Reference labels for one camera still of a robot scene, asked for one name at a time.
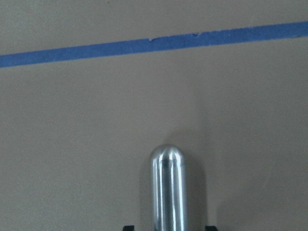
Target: beige wall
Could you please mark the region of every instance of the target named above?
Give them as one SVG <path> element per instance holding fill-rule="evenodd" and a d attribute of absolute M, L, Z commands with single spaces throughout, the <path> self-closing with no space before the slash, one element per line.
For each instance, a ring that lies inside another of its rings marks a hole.
<path fill-rule="evenodd" d="M 0 54 L 307 20 L 307 1 L 0 1 Z M 308 226 L 308 38 L 0 69 L 0 231 L 152 230 L 149 153 L 190 231 Z"/>

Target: blue tape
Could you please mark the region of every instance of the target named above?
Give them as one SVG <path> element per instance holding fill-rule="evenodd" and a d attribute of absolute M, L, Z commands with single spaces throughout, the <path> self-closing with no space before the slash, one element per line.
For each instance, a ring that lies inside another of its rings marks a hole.
<path fill-rule="evenodd" d="M 308 21 L 0 55 L 0 67 L 308 36 Z"/>

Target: black bracket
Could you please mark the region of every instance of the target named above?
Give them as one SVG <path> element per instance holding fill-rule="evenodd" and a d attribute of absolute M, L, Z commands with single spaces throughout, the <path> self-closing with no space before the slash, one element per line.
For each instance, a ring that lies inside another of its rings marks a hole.
<path fill-rule="evenodd" d="M 135 226 L 127 225 L 123 227 L 123 231 L 135 231 Z M 216 226 L 206 226 L 205 231 L 218 231 Z"/>

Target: chrome cylinder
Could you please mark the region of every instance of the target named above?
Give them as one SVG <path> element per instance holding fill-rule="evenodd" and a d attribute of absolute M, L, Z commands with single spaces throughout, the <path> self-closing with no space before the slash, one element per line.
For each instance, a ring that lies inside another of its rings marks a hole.
<path fill-rule="evenodd" d="M 185 163 L 182 152 L 164 144 L 151 154 L 154 231 L 187 231 Z"/>

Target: metal rod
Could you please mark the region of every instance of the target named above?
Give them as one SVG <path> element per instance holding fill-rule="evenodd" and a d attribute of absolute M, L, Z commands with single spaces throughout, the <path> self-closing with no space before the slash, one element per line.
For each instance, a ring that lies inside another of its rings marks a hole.
<path fill-rule="evenodd" d="M 187 231 L 183 153 L 164 144 L 151 154 L 154 231 Z"/>

